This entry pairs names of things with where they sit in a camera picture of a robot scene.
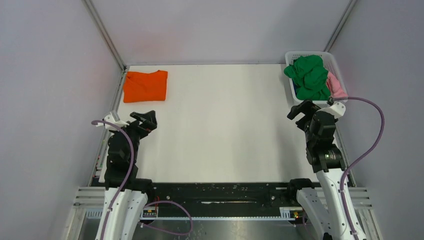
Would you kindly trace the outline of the green t-shirt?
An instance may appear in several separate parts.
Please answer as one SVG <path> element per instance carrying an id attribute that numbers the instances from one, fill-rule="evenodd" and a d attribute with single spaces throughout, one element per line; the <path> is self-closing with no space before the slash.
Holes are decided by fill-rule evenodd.
<path id="1" fill-rule="evenodd" d="M 326 101 L 331 96 L 327 87 L 329 71 L 319 55 L 300 56 L 283 72 L 292 79 L 299 100 Z"/>

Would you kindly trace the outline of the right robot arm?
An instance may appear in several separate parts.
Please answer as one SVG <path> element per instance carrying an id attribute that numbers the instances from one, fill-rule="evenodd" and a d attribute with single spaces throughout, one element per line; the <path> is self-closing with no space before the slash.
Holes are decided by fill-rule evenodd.
<path id="1" fill-rule="evenodd" d="M 293 120 L 303 114 L 295 124 L 305 134 L 306 159 L 318 179 L 325 203 L 320 201 L 308 178 L 290 180 L 285 195 L 291 205 L 302 207 L 303 216 L 310 221 L 319 240 L 367 238 L 351 200 L 346 181 L 347 167 L 334 143 L 336 122 L 345 111 L 345 105 L 339 102 L 321 108 L 311 100 L 304 100 L 293 106 L 287 115 Z"/>

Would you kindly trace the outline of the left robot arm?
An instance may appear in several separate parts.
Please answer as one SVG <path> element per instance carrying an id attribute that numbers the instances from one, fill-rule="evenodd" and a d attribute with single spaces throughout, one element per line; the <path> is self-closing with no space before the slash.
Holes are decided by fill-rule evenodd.
<path id="1" fill-rule="evenodd" d="M 132 112 L 133 121 L 122 121 L 115 111 L 92 121 L 111 133 L 107 140 L 104 200 L 97 240 L 130 240 L 144 206 L 155 200 L 153 182 L 138 178 L 136 166 L 141 139 L 158 126 L 156 112 Z"/>

